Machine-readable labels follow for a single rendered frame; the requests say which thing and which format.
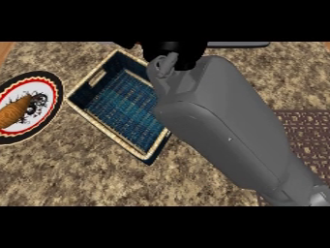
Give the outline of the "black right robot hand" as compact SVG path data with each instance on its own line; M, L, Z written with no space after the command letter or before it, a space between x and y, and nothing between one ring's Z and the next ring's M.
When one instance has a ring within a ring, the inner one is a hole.
M141 46L143 57L150 62L158 56L171 52L178 54L174 64L175 71L188 71L194 68L196 62L203 56L208 43L203 41L155 42L155 41L115 41L122 48L131 49L135 44Z

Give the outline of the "blue wicker basket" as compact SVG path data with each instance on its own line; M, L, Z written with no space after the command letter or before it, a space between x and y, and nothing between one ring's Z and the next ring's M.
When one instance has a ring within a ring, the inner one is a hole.
M158 121L147 63L113 50L66 94L66 103L125 151L152 165L171 132Z

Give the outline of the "brown patterned placemat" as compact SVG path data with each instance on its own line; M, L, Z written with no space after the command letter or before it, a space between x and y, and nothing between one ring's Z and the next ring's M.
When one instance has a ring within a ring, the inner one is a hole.
M271 205L330 205L330 112L258 110L255 152L272 180L259 194Z

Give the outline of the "dark grey flat appliance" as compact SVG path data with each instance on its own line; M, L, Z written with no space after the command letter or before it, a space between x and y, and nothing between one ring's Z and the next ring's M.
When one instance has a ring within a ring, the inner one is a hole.
M259 48L268 45L270 42L208 42L208 48Z

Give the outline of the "round patterned plate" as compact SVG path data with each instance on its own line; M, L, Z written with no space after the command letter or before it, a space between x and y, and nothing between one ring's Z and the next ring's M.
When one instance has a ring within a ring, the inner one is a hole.
M48 125L63 102L63 85L57 76L46 71L26 72L0 85L0 110L20 103L22 114L0 128L0 146L28 140Z

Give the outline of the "brown croissant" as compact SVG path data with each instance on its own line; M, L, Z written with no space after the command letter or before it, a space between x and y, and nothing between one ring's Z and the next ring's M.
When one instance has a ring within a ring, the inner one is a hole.
M25 95L0 109L0 129L7 128L23 116L31 96Z

